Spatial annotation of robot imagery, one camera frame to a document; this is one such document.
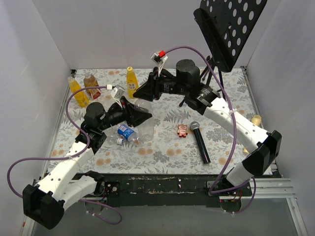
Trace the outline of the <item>clear crushed plastic bottle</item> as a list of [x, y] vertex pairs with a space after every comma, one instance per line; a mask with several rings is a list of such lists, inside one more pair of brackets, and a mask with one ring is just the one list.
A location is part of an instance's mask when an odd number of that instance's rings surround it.
[[[146, 109], [147, 112], [153, 115], [153, 108], [149, 101], [143, 99], [137, 99], [135, 102], [135, 106], [138, 108]], [[151, 141], [154, 137], [154, 118], [151, 117], [150, 119], [146, 120], [140, 126], [138, 126], [138, 134], [139, 139], [142, 142]]]

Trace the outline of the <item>yellow honey pomelo bottle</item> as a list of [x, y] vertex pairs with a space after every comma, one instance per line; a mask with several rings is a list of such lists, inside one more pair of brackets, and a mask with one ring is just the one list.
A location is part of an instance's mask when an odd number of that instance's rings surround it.
[[[72, 93], [77, 92], [81, 89], [81, 86], [78, 84], [78, 82], [73, 77], [68, 77], [68, 84], [69, 88]], [[80, 107], [87, 107], [89, 105], [89, 99], [84, 91], [80, 91], [74, 95], [75, 100], [77, 101], [78, 105]]]

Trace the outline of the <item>brown tea bottle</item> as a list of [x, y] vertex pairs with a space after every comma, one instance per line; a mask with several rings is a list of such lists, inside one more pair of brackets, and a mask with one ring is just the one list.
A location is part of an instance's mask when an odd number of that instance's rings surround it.
[[84, 86], [86, 88], [88, 88], [87, 92], [88, 92], [89, 96], [93, 100], [95, 100], [98, 97], [100, 97], [101, 92], [100, 92], [100, 89], [97, 88], [99, 86], [98, 85], [98, 81], [97, 81], [97, 79], [95, 78], [95, 76], [93, 74], [91, 74], [89, 72], [86, 72], [83, 82], [84, 82]]

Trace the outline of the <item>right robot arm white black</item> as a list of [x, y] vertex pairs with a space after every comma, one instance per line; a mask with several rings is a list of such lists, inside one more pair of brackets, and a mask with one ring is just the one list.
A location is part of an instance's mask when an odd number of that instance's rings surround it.
[[226, 97], [200, 81], [200, 69], [192, 60], [177, 62], [175, 75], [155, 67], [133, 96], [152, 102], [164, 93], [183, 95], [190, 108], [219, 124], [249, 152], [228, 174], [218, 176], [209, 190], [212, 194], [236, 194], [250, 178], [263, 175], [279, 155], [282, 135], [276, 130], [268, 132], [231, 110]]

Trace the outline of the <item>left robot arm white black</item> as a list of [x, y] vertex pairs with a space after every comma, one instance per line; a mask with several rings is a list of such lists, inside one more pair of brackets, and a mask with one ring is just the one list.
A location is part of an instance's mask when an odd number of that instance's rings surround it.
[[122, 122], [137, 127], [151, 117], [147, 109], [133, 105], [125, 97], [108, 110], [99, 102], [89, 104], [81, 124], [82, 130], [66, 158], [35, 186], [27, 185], [24, 188], [24, 214], [50, 230], [58, 225], [64, 212], [82, 197], [89, 194], [101, 196], [105, 190], [102, 174], [88, 171], [71, 183], [73, 177], [106, 140], [104, 130]]

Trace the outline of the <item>tall yellow juice bottle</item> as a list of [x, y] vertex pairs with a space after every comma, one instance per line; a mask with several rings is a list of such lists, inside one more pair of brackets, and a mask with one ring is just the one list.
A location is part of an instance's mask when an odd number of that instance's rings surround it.
[[130, 98], [134, 98], [133, 95], [139, 88], [138, 80], [136, 78], [135, 72], [131, 66], [129, 66], [126, 72], [126, 86], [127, 92]]

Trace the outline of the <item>blue label crushed water bottle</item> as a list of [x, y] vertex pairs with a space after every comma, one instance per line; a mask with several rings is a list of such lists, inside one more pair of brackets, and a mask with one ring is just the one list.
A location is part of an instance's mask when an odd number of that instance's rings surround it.
[[123, 145], [125, 143], [131, 144], [131, 145], [141, 145], [142, 141], [136, 131], [134, 131], [132, 128], [127, 126], [126, 124], [120, 125], [117, 131], [118, 135], [120, 135], [120, 138], [117, 139], [116, 143], [118, 145]]

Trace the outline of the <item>red owl wooden block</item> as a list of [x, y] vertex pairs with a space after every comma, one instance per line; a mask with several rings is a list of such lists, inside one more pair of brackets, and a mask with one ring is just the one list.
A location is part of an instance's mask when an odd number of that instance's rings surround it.
[[180, 138], [185, 138], [188, 135], [188, 126], [186, 124], [179, 124], [177, 134]]

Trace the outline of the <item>floral patterned table mat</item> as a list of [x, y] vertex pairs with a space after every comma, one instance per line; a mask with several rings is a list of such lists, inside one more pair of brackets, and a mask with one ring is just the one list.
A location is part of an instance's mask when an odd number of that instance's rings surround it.
[[[126, 69], [79, 69], [75, 79], [83, 87], [85, 73], [94, 75], [99, 85], [120, 85], [126, 89]], [[256, 113], [241, 68], [230, 73], [222, 73], [223, 83], [233, 108], [246, 119], [251, 120]], [[119, 125], [105, 131], [107, 139], [79, 172], [94, 170], [99, 173], [114, 174], [219, 174], [230, 154], [233, 137], [221, 126], [203, 118], [186, 104], [178, 105], [181, 96], [163, 94], [152, 104], [154, 118], [154, 138], [149, 142], [117, 144]], [[189, 125], [192, 121], [200, 124], [200, 130], [207, 147], [211, 163], [204, 165]], [[179, 124], [188, 125], [188, 135], [180, 138]], [[50, 156], [66, 155], [79, 130], [64, 115], [57, 132]]]

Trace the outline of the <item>black silver microphone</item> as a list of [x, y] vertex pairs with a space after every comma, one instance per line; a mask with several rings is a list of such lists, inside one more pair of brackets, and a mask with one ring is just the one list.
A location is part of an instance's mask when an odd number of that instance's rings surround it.
[[211, 160], [208, 155], [204, 140], [202, 138], [202, 134], [200, 131], [200, 124], [196, 121], [193, 121], [190, 124], [190, 129], [193, 131], [203, 164], [210, 164]]

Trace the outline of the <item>black front base bar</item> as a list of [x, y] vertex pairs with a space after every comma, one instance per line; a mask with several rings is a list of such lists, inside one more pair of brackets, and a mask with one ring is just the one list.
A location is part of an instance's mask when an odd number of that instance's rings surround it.
[[104, 174], [99, 192], [88, 196], [103, 200], [112, 207], [139, 206], [206, 206], [220, 207], [222, 200], [231, 199], [237, 206], [250, 197], [249, 184], [231, 195], [211, 195], [214, 175], [182, 174]]

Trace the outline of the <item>black perforated music stand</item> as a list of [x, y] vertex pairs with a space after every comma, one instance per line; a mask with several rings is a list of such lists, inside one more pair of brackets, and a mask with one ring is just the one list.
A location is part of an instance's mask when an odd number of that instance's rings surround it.
[[202, 0], [194, 18], [210, 49], [210, 65], [231, 72], [267, 0]]

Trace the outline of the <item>beige cone object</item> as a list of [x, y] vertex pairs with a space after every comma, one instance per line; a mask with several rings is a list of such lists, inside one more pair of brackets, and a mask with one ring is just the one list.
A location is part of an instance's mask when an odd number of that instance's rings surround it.
[[[253, 118], [251, 119], [251, 122], [256, 126], [260, 126], [262, 118], [260, 115], [254, 115]], [[249, 154], [246, 148], [243, 149], [243, 154]]]

